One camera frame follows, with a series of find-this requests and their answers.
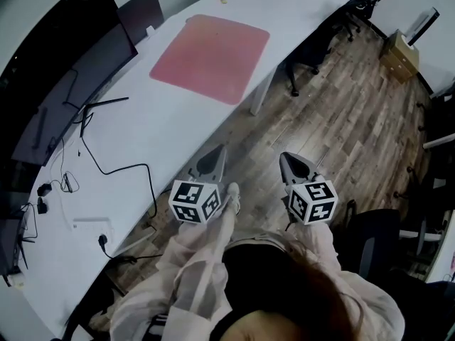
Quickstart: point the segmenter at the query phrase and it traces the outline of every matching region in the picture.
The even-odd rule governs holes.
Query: pink mouse pad
[[[150,71],[150,78],[238,104],[270,34],[214,16],[188,19]]]

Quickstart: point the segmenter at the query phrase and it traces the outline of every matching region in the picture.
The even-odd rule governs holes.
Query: plug
[[[36,208],[38,209],[39,215],[47,213],[48,211],[48,206],[44,203],[43,198],[41,197],[38,198],[38,204],[36,205]]]
[[[101,234],[100,237],[98,237],[98,244],[100,244],[101,249],[103,252],[106,252],[106,244],[107,244],[107,236],[104,234]]]

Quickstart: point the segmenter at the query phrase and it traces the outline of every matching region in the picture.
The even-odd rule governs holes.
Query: white desk
[[[439,245],[436,256],[431,265],[426,282],[450,281],[450,268],[455,254],[455,211],[452,212],[451,219],[444,233],[444,237]]]
[[[102,100],[128,96],[130,100],[94,109],[85,140],[105,171],[145,162],[150,165],[155,193],[159,194],[236,108],[179,87],[151,80],[149,71],[186,19],[207,14],[250,24],[270,32],[269,42],[253,73],[245,96],[270,77],[275,67],[317,26],[348,0],[201,0],[171,17],[146,44],[141,60],[131,67]],[[24,244],[28,267],[20,263],[26,283],[23,294],[56,335],[105,264],[98,233],[76,236],[75,218],[108,217],[113,253],[152,204],[145,168],[104,176],[78,140],[78,130],[67,138],[64,171],[80,184],[73,194],[57,191],[46,196],[49,212],[37,216],[38,238]],[[60,178],[59,150],[42,168],[36,189]],[[28,233],[33,234],[31,213]]]

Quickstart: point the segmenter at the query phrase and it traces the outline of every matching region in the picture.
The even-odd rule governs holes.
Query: monitor stand
[[[84,136],[85,122],[87,121],[88,110],[93,109],[94,107],[103,106],[107,104],[113,104],[114,102],[120,102],[129,99],[129,97],[122,97],[121,99],[111,99],[109,101],[97,102],[95,104],[87,104],[84,107],[82,112],[82,123],[80,126],[80,138]]]

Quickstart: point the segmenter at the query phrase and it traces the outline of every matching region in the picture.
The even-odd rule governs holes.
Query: jacket sleeve
[[[180,226],[160,261],[158,271],[139,283],[122,299],[111,320],[113,341],[141,340],[150,320],[167,313],[174,292],[174,281],[188,260],[205,245],[207,228],[203,225]]]
[[[338,254],[333,247],[333,235],[324,223],[296,227],[297,238],[311,251],[318,262],[330,273],[334,272],[340,281],[338,286],[347,285],[362,300],[365,317],[369,320],[370,330],[379,340],[401,340],[405,333],[405,320],[396,302],[382,289],[349,271],[342,271]]]
[[[325,222],[307,226],[297,223],[296,237],[325,267],[341,271],[338,254],[333,247],[332,231]]]

